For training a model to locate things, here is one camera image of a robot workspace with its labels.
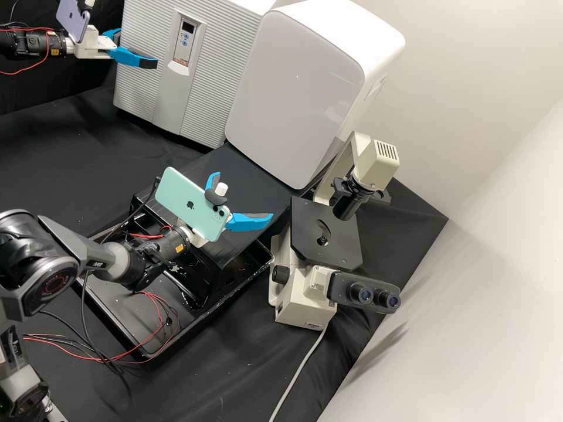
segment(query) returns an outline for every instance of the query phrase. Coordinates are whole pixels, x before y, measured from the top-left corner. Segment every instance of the blue clamp arm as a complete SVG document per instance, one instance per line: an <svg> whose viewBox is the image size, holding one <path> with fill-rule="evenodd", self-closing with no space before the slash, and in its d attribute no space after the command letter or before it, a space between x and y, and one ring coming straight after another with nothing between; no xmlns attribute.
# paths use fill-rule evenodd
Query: blue clamp arm
<svg viewBox="0 0 563 422"><path fill-rule="evenodd" d="M207 183L205 184L205 190L213 189L217 187L221 179L221 172L211 173L207 178Z"/></svg>
<svg viewBox="0 0 563 422"><path fill-rule="evenodd" d="M221 180L221 172L211 173L205 184L205 191L213 191ZM232 218L225 224L225 229L232 232L251 232L253 230L262 230L272 221L274 214L242 214L231 213Z"/></svg>
<svg viewBox="0 0 563 422"><path fill-rule="evenodd" d="M111 38L114 43L119 45L120 34L121 28L118 28L105 31L102 35ZM107 53L117 63L128 66L140 67L142 69L156 69L158 66L158 59L133 53L125 47L118 46L116 49L108 50Z"/></svg>
<svg viewBox="0 0 563 422"><path fill-rule="evenodd" d="M274 214L241 214L232 213L232 218L227 222L225 228L232 232L251 232L262 230L272 221Z"/></svg>

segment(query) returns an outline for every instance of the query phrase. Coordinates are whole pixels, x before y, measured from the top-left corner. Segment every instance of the control panel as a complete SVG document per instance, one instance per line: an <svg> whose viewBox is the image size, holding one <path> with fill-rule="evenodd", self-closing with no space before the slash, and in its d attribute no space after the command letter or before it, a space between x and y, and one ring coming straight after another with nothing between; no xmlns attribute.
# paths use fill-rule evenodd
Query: control panel
<svg viewBox="0 0 563 422"><path fill-rule="evenodd" d="M176 49L174 50L173 60L176 63L188 67L196 30L197 24L195 22L182 18L176 39Z"/></svg>

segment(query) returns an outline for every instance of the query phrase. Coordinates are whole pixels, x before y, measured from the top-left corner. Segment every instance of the cable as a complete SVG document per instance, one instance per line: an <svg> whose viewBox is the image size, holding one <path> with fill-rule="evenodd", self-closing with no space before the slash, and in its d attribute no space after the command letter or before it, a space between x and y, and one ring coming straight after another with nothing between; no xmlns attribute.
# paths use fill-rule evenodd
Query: cable
<svg viewBox="0 0 563 422"><path fill-rule="evenodd" d="M36 28L18 28L18 30L24 31L24 32L28 32L28 31L32 31L32 30L44 30L47 36L47 51L45 51L45 57L43 57L40 61L38 61L35 64L32 64L31 66L28 67L24 67L23 69L19 69L16 70L15 72L4 72L2 70L0 70L0 74L3 75L7 75L7 76L14 76L17 75L18 73L22 73L25 72L26 70L30 70L33 69L34 67L39 66L40 64L43 64L45 62L45 60L47 60L47 58L49 57L49 31L52 31L52 28L46 28L44 26L38 26ZM0 32L12 32L12 29L0 29Z"/></svg>
<svg viewBox="0 0 563 422"><path fill-rule="evenodd" d="M51 317L51 318L54 318L54 319L56 319L57 321L63 323L63 324L66 325L68 328L70 328L70 330L71 330L74 334L76 334L84 343L88 343L88 340L80 333L80 331L78 331L78 330L74 327L74 325L72 325L70 322L66 321L64 318L58 316L57 314L54 314L54 313L49 312L49 311L44 311L44 310L39 311L38 314L47 315L47 316L49 316L49 317Z"/></svg>
<svg viewBox="0 0 563 422"><path fill-rule="evenodd" d="M29 25L22 21L12 21L7 23L0 23L0 27L5 28L6 26L15 26L19 29L19 25L23 25L25 28L29 28Z"/></svg>
<svg viewBox="0 0 563 422"><path fill-rule="evenodd" d="M289 383L289 385L286 388L286 391L283 393L283 395L281 396L280 401L278 401L276 408L274 409L274 412L272 413L272 416L270 416L270 419L268 422L274 422L274 419L277 416L277 413L280 411L280 409L282 408L283 402L285 401L287 395L289 394L289 392L291 391L291 388L293 387L293 385L295 384L295 381L297 381L297 378L299 377L299 374L301 373L301 371L303 370L303 367L305 366L305 364L307 363L307 361L309 360L309 358L311 357L311 355L313 354L313 352L317 349L317 346L319 345L319 343L321 342L321 340L324 337L324 334L327 332L327 327L328 325L321 331L321 334L318 336L317 341L315 341L315 344L313 345L313 347L311 347L311 349L307 352L307 354L305 355L305 358L303 358L303 361L301 362L301 364L299 365L299 367L297 368L297 371L295 372L295 375L293 376L293 378L291 379L291 382Z"/></svg>
<svg viewBox="0 0 563 422"><path fill-rule="evenodd" d="M158 295L155 295L155 294L152 294L152 293L149 293L149 292L140 292L140 293L142 293L142 294L144 294L146 297L148 297L148 298L152 301L152 303L154 304L155 309L156 309L156 312L157 312L157 317L158 317L158 320L159 320L159 326L158 326L158 328L157 328L153 333L151 333L151 335L149 335L146 339L144 339L142 342L140 342L137 346L133 347L132 349L130 349L130 350L126 351L126 352L120 353L119 355L113 356L113 357L111 358L111 360L117 361L117 362L115 362L115 363L140 365L140 364L142 364L142 363L148 362L149 360L152 360L154 357L156 357L156 356L158 355L158 353L160 352L160 350L162 350L162 348L164 348L164 346L165 346L166 344L168 344L168 342L174 337L174 335L177 333L177 330L178 330L178 328L179 328L179 322L178 322L178 327L176 328L176 330L174 331L174 333L173 333L173 334L171 335L171 337L159 348L159 350L155 353L155 355L154 355L151 359L147 359L147 360L144 360L144 361L142 361L142 362L129 362L129 361L126 361L126 360L120 361L120 359L124 358L124 357L127 356L127 355L130 355L130 354L133 353L135 350L137 350L139 347L141 347L141 346L147 344L150 340L152 340L152 339L154 338L155 335L157 335L157 334L160 332L160 330L163 329L163 327L164 327L164 321L162 320L162 316L161 316L161 314L160 314L160 309L159 309L159 307L158 307L157 302L161 304L162 308L163 308L164 311L167 313L167 315L168 315L168 309L169 309L169 310L170 310L171 312L173 312L173 313L176 315L176 317L178 318L178 312L177 312L173 307L171 307L170 304L169 304L165 299L163 299L162 297L160 297L160 296L158 296ZM68 324L68 323L66 323L66 321L65 321L63 318L61 318L61 317L59 317L59 316L57 316L57 315L55 315L55 314L52 314L52 313L50 313L50 312L43 312L43 313L46 314L46 315L49 315L49 316L51 316L51 317L53 317L53 318L56 318L58 321L63 322L65 325ZM75 330L74 327L72 327L71 324L68 324L67 326L68 326L69 328L71 328L73 331ZM90 352L94 352L94 353L95 353L95 350L94 350L92 347L90 347L90 346L88 346L88 345L85 345L85 344L82 344L82 343L80 343L80 342L78 342L78 341L76 341L76 340L70 339L70 338L68 338L68 337L65 336L65 335L60 335L60 334L24 334L24 335L25 335L24 340L27 340L27 341L37 341L37 340L41 340L41 341L38 341L38 342L39 342L39 343L50 344L50 345L53 345L53 346L57 346L58 349L62 350L64 353L67 353L68 355L70 355L70 356L72 356L72 357L74 357L74 358L78 358L78 359L82 359L82 360L90 360L90 361L94 361L94 362L98 362L98 363L104 363L100 358L95 358L94 356L92 356L92 355L87 351L87 350L89 350ZM65 344L65 345L70 345L70 346L72 346L72 347L75 347L75 348L81 350L82 352L84 352L86 355L88 355L88 357L86 357L86 356L80 356L80 355L77 355L77 354L75 354L75 353L73 353L73 352L70 352L69 350L67 350L67 349L65 349L65 348L63 348L63 347L58 346L57 343Z"/></svg>
<svg viewBox="0 0 563 422"><path fill-rule="evenodd" d="M113 236L115 234L115 232L117 230L119 230L121 227L123 227L125 224L127 224L129 222L129 220L131 220L147 203L148 201L152 198L152 196L154 195L154 192L157 190L158 184L160 183L160 177L156 177L154 179L154 182L152 183L152 189L151 192L148 194L147 198L145 199L145 201L139 205L139 207L133 211L131 214L129 214L129 217L127 217L125 220L123 220L120 224L116 225L112 231L110 231L106 237L104 237L104 239L100 242L100 244L105 243L111 236Z"/></svg>
<svg viewBox="0 0 563 422"><path fill-rule="evenodd" d="M172 230L172 226L166 225L160 228L160 231L164 229ZM138 237L139 239L161 239L164 237L163 234L140 234L140 233L127 233L129 236Z"/></svg>
<svg viewBox="0 0 563 422"><path fill-rule="evenodd" d="M134 210L131 214L129 214L129 216L123 220L123 222L121 222L120 224L116 225L114 227L114 229L112 231L110 231L107 236L100 242L100 244L105 243L106 240L108 240L117 230L119 230L120 228L122 228L125 224L127 224L132 218L135 217L135 215L148 203L148 201L152 198L154 192L157 190L157 186L160 183L161 178L160 177L156 177L154 179L154 182L152 183L152 189L151 192L148 194L147 198L145 199L145 201L143 201L142 204L139 205L138 208L136 208L136 210ZM92 341L91 337L90 337L90 333L88 333L88 328L86 326L86 317L84 315L84 303L86 302L86 285L88 283L88 276L90 275L89 271L86 271L84 274L84 279L83 279L83 283L82 283L82 294L80 296L80 319L82 321L82 330L84 330L84 335L87 339L87 343L94 349L95 353L100 357L102 363L104 365L107 366L107 368L112 371L113 373L115 373L121 380L121 382L123 383L123 385L125 385L125 388L127 389L127 396L128 396L128 405L127 407L130 406L132 400L133 400L133 395L131 392L131 387L129 386L129 383L127 382L127 380L125 379L125 377L123 376L124 371L119 368L115 362L108 358L99 348L97 348L94 345L94 342Z"/></svg>
<svg viewBox="0 0 563 422"><path fill-rule="evenodd" d="M10 12L10 18L8 19L8 22L12 22L12 17L13 17L13 10L16 8L17 4L19 3L19 0L16 0L13 5L12 5L12 11Z"/></svg>

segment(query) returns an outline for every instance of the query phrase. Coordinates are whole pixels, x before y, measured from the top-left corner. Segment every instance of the microscope base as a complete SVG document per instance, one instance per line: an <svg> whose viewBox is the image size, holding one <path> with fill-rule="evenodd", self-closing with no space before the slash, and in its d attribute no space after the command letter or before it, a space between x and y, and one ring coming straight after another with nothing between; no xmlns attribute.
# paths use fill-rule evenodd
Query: microscope base
<svg viewBox="0 0 563 422"><path fill-rule="evenodd" d="M289 226L272 237L270 251L274 263L270 266L269 302L275 308L276 322L322 331L338 308L327 299L328 283L335 270L300 260L291 248ZM290 269L285 285L272 279L275 266Z"/></svg>

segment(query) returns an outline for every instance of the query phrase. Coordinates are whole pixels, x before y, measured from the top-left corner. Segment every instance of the white knob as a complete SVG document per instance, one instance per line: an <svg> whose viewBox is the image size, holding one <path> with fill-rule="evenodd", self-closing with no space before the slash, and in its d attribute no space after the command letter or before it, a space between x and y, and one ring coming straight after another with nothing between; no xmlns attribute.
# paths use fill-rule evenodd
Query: white knob
<svg viewBox="0 0 563 422"><path fill-rule="evenodd" d="M226 183L219 182L217 183L217 187L215 188L215 193L219 196L225 196L228 189L229 186Z"/></svg>

